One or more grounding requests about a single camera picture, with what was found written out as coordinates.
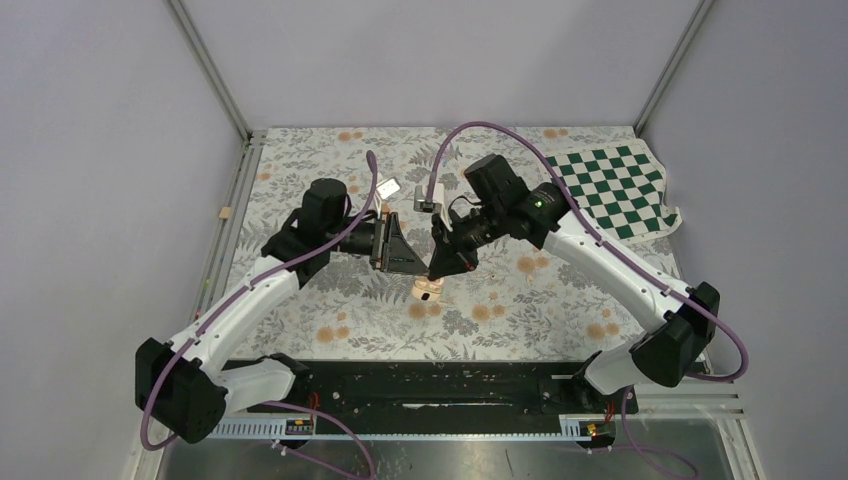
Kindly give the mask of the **beige earbud charging case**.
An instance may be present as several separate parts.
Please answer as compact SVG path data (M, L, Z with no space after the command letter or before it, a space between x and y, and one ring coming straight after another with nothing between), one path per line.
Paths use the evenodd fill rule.
M437 302L443 293L444 279L430 280L423 276L414 278L410 295L423 302Z

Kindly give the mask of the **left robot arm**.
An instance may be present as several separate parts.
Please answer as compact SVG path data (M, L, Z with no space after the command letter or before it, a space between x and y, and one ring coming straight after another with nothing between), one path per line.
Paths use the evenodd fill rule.
M227 414L276 401L296 411L309 401L305 367L272 354L227 369L236 347L260 321L296 295L335 252L362 257L375 271L424 276L428 268L406 242L399 217L384 202L399 194L396 179L379 178L365 208L352 214L347 186L336 179L311 183L301 204L261 248L234 288L170 340L146 340L135 354L135 402L143 412L144 445L151 421L188 443L206 438Z

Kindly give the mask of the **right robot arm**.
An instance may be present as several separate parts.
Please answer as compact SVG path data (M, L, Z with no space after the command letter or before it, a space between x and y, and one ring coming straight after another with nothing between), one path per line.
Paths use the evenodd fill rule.
M709 317L720 295L706 282L695 288L652 266L587 221L568 205L560 188L544 182L529 189L507 160L488 155L473 163L466 178L477 196L461 216L449 207L420 201L431 212L435 249L428 277L437 280L475 270L477 250L502 237L526 240L580 269L635 318L643 334L612 350L593 354L573 386L575 402L597 412L613 393L653 383L677 386L715 335Z

